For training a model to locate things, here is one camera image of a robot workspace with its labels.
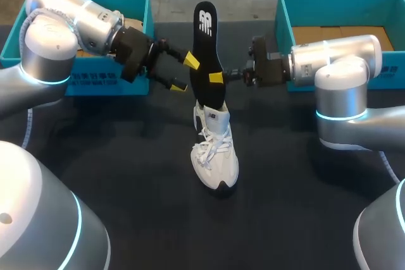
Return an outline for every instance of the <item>white sneaker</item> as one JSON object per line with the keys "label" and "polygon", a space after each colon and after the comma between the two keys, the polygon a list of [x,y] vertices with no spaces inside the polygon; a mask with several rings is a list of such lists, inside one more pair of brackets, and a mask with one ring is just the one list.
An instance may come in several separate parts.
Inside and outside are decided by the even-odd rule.
{"label": "white sneaker", "polygon": [[220,110],[194,107],[194,126],[200,143],[193,146],[191,161],[199,179],[210,189],[231,190],[239,175],[229,112],[225,103]]}

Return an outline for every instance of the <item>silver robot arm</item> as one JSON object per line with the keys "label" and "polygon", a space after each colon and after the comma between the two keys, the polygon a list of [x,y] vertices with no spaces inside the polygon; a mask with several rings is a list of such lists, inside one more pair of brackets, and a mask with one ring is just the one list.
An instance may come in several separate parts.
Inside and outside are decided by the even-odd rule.
{"label": "silver robot arm", "polygon": [[338,150],[405,151],[405,106],[367,108],[367,83],[382,69],[382,51],[373,35],[293,46],[286,56],[253,40],[251,83],[315,85],[318,134]]}
{"label": "silver robot arm", "polygon": [[27,29],[21,63],[0,70],[0,118],[61,99],[76,53],[77,38],[66,24],[37,16]]}
{"label": "silver robot arm", "polygon": [[124,26],[124,16],[91,0],[27,0],[27,15],[48,10],[67,21],[86,52],[106,56],[109,53],[123,65],[121,78],[133,82],[138,75],[162,83],[167,89],[186,90],[187,84],[176,78],[164,79],[156,74],[155,64],[163,52],[178,62],[198,69],[199,62],[191,52],[179,49],[166,39],[152,37],[132,27]]}

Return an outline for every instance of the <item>black insole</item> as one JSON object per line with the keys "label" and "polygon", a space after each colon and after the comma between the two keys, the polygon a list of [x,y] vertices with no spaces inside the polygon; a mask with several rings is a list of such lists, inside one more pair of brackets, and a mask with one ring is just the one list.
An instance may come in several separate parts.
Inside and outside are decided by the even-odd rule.
{"label": "black insole", "polygon": [[216,52],[218,17],[214,4],[203,1],[194,10],[193,55],[200,62],[199,69],[190,69],[190,81],[200,105],[219,109],[225,99],[225,84],[210,83],[209,74],[222,72]]}

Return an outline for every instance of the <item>black table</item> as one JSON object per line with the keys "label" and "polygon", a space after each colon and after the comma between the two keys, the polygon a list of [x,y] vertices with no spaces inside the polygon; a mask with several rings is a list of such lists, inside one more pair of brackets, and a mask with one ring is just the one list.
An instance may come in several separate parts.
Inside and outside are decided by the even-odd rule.
{"label": "black table", "polygon": [[[241,67],[251,37],[272,29],[272,21],[221,23],[223,66]],[[156,34],[192,47],[190,23],[158,23]],[[171,58],[159,70],[188,80]],[[403,91],[369,93],[370,107],[404,101]],[[240,176],[234,195],[218,200],[190,162],[194,103],[191,90],[153,84],[147,97],[66,98],[34,110],[28,151],[106,225],[110,269],[358,269],[354,222],[394,185],[378,154],[322,147],[311,92],[232,83]],[[26,116],[0,121],[0,138],[21,144]],[[405,177],[404,158],[388,157]]]}

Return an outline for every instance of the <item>teal box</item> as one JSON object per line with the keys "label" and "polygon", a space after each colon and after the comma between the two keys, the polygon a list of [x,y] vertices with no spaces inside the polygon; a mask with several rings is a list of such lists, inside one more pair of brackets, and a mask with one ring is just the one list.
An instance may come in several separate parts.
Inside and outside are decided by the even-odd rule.
{"label": "teal box", "polygon": [[350,26],[384,27],[395,50],[383,52],[382,72],[368,88],[405,89],[405,0],[278,0],[275,35],[282,54],[296,44],[292,27]]}
{"label": "teal box", "polygon": [[[153,15],[149,0],[93,1],[111,11],[117,9],[126,18],[143,21],[143,32],[148,36],[154,36]],[[0,54],[1,64],[5,68],[21,61],[18,35],[26,17],[24,4]],[[109,58],[76,58],[66,95],[147,95],[149,80],[146,77],[137,77],[133,83],[128,83],[120,78],[122,68],[122,65]]]}

